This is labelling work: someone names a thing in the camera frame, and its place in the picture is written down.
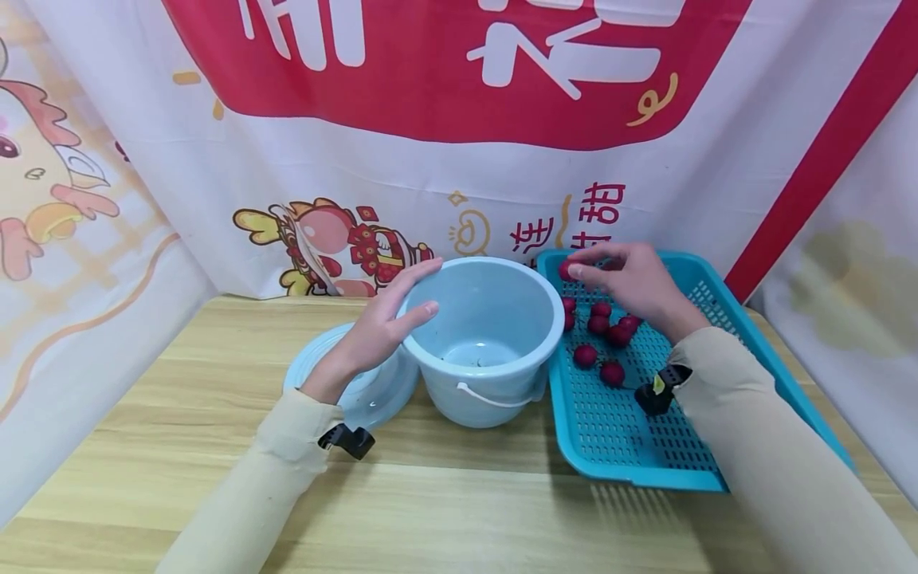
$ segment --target white chinese character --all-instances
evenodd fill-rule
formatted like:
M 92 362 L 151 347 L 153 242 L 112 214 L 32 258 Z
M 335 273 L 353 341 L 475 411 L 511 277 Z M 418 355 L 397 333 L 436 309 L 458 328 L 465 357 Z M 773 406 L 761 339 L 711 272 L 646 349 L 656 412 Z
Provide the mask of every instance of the white chinese character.
M 509 0 L 478 0 L 489 12 L 506 9 Z M 582 0 L 528 0 L 530 4 L 553 9 L 577 9 Z M 603 22 L 626 26 L 668 27 L 682 13 L 685 0 L 615 0 L 613 7 L 596 0 L 597 17 L 549 36 L 546 57 L 513 24 L 495 22 L 485 35 L 485 45 L 470 50 L 466 59 L 481 60 L 481 80 L 492 87 L 506 87 L 513 78 L 518 49 L 529 56 L 543 72 L 571 98 L 580 99 L 574 81 L 604 84 L 639 83 L 647 80 L 660 62 L 656 48 L 622 48 L 574 42 L 599 29 Z
M 320 72 L 328 59 L 325 53 L 325 34 L 319 17 L 319 0 L 256 0 L 268 26 L 268 33 L 277 53 L 291 60 L 290 47 L 281 29 L 281 17 L 289 17 L 294 32 L 299 57 L 310 69 Z M 331 39 L 338 61 L 352 68 L 363 65 L 366 59 L 364 44 L 363 0 L 330 0 Z M 245 37 L 255 39 L 252 14 L 247 0 L 239 0 L 242 29 Z

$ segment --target printed backdrop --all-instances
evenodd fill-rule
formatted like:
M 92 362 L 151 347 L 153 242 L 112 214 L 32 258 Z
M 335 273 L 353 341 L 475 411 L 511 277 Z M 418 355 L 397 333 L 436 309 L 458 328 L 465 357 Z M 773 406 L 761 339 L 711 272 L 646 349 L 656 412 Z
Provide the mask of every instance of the printed backdrop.
M 213 293 L 39 23 L 0 0 L 0 527 Z
M 611 237 L 726 275 L 905 6 L 29 4 L 208 276 L 256 298 Z
M 0 0 L 0 523 L 217 291 L 614 238 L 745 299 L 918 65 L 918 0 L 89 5 Z
M 769 274 L 768 320 L 918 507 L 918 81 Z

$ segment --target light blue bucket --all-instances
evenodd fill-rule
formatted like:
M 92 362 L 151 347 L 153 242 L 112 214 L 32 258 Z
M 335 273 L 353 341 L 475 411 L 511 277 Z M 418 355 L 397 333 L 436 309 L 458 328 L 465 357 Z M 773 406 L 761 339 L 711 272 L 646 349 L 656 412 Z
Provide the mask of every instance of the light blue bucket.
M 446 418 L 498 426 L 542 396 L 540 366 L 565 322 L 561 297 L 544 277 L 506 259 L 454 259 L 411 289 L 398 315 L 429 300 L 440 312 L 404 347 Z

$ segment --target bucket lid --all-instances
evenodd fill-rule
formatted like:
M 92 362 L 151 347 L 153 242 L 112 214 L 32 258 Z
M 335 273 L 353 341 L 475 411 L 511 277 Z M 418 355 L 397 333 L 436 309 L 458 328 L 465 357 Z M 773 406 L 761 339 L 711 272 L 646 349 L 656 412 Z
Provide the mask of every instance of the bucket lid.
M 299 352 L 284 378 L 284 390 L 299 388 L 316 363 L 341 340 L 353 323 L 325 331 Z M 344 423 L 371 431 L 398 414 L 418 384 L 418 364 L 399 348 L 382 365 L 354 377 L 338 400 Z

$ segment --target blue plastic basket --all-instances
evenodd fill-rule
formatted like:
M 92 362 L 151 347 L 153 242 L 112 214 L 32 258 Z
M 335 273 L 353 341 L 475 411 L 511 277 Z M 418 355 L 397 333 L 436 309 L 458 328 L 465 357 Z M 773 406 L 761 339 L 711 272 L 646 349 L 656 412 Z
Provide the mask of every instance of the blue plastic basket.
M 537 258 L 538 271 L 562 297 L 577 300 L 577 326 L 565 333 L 549 359 L 554 423 L 558 446 L 567 462 L 580 474 L 596 479 L 628 482 L 635 486 L 726 492 L 714 457 L 695 434 L 682 410 L 673 402 L 665 415 L 648 418 L 634 400 L 634 389 L 652 382 L 663 368 L 671 346 L 646 323 L 625 349 L 598 345 L 586 330 L 590 306 L 608 300 L 602 293 L 588 292 L 580 283 L 566 283 L 558 266 L 571 253 L 552 250 Z M 721 327 L 743 342 L 775 377 L 782 399 L 854 468 L 823 417 L 784 366 L 733 294 L 708 262 L 688 253 L 659 252 L 679 289 L 701 309 L 712 325 Z M 612 321 L 624 315 L 613 302 Z M 617 359 L 625 369 L 625 388 L 611 389 L 599 381 L 599 369 L 574 366 L 572 354 L 582 343 L 592 343 L 600 356 Z

